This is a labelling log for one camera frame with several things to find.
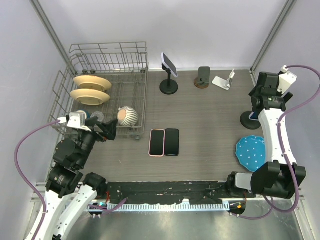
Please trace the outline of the white phone blue screen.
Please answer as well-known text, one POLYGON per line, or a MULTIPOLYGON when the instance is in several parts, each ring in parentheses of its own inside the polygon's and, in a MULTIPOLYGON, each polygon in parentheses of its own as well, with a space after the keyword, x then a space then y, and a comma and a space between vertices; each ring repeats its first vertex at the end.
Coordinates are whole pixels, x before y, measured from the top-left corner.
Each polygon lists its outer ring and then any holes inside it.
POLYGON ((249 114, 249 119, 252 121, 258 121, 259 120, 259 115, 256 112, 251 112, 249 114))

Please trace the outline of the black round base stand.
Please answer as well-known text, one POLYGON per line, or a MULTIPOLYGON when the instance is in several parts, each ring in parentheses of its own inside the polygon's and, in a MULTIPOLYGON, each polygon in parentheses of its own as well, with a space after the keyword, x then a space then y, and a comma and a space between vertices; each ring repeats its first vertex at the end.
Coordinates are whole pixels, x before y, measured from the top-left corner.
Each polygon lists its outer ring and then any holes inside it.
POLYGON ((258 128, 260 128, 261 124, 256 119, 254 119, 254 120, 250 119, 251 115, 252 115, 252 112, 250 112, 250 111, 243 112, 240 116, 240 123, 246 129, 257 130, 258 128))

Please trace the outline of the white folding phone stand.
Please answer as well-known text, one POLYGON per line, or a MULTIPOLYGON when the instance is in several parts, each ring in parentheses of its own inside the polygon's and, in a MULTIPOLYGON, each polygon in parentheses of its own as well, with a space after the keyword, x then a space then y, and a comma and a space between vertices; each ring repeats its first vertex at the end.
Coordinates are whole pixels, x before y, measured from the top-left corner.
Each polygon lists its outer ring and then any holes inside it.
POLYGON ((212 80, 212 84, 219 87, 219 88, 222 88, 226 91, 228 91, 230 88, 231 88, 231 85, 233 83, 233 79, 234 79, 234 76, 235 76, 235 70, 233 69, 231 71, 231 73, 229 74, 229 77, 228 79, 223 79, 221 77, 218 77, 216 76, 213 80, 212 80))

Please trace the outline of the pink case phone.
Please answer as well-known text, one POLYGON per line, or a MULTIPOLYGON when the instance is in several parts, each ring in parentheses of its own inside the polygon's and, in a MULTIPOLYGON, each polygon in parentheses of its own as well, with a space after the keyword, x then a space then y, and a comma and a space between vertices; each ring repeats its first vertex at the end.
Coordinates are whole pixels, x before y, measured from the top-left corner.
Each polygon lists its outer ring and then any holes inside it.
POLYGON ((152 129, 149 138, 148 154, 151 157, 163 157, 165 147, 165 130, 152 129))

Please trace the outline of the black phone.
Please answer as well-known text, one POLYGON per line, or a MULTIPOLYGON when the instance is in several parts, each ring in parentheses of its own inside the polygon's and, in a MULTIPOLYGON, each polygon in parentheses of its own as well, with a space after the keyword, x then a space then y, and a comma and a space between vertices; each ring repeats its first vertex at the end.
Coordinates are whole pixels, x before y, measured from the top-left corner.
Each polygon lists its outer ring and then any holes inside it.
POLYGON ((164 155, 177 157, 180 152, 180 131, 176 128, 165 130, 164 155))

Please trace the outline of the grey phone stand wooden base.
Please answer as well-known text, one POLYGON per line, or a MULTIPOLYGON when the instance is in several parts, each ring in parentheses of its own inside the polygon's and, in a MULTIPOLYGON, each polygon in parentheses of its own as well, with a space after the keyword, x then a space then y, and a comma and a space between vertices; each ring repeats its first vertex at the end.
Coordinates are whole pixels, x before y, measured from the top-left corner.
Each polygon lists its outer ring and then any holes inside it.
POLYGON ((209 66, 201 66, 198 68, 197 78, 194 85, 199 89, 205 89, 210 85, 211 68, 209 66))

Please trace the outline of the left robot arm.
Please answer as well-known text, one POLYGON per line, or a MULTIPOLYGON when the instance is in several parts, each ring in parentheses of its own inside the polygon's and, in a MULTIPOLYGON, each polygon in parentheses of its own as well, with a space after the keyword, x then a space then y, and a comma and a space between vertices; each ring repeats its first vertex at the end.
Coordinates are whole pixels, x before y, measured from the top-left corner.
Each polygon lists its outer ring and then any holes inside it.
POLYGON ((97 117, 86 118, 83 112, 71 112, 45 124, 45 127, 54 124, 67 124, 68 128, 78 132, 78 137, 77 140, 64 138, 57 144, 53 155, 55 165, 48 175, 44 194, 27 179, 18 162, 22 143, 43 127, 25 135, 14 150, 14 164, 18 173, 42 204, 26 237, 28 240, 65 240, 90 202, 102 199, 107 192, 104 177, 93 172, 83 175, 81 170, 84 169, 95 143, 115 140, 118 120, 103 123, 97 117))

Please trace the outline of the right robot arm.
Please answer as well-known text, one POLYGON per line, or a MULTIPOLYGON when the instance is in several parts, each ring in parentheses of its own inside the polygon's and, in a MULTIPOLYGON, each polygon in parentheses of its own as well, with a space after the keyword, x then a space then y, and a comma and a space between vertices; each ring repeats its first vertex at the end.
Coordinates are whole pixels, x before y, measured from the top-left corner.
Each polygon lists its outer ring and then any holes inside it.
POLYGON ((262 127, 265 163, 253 173, 232 172, 225 186, 230 197, 250 191, 255 195, 290 199, 299 190, 307 173, 291 151, 284 115, 286 103, 293 97, 288 89, 296 80, 297 76, 288 70, 259 73, 249 96, 252 111, 262 127))

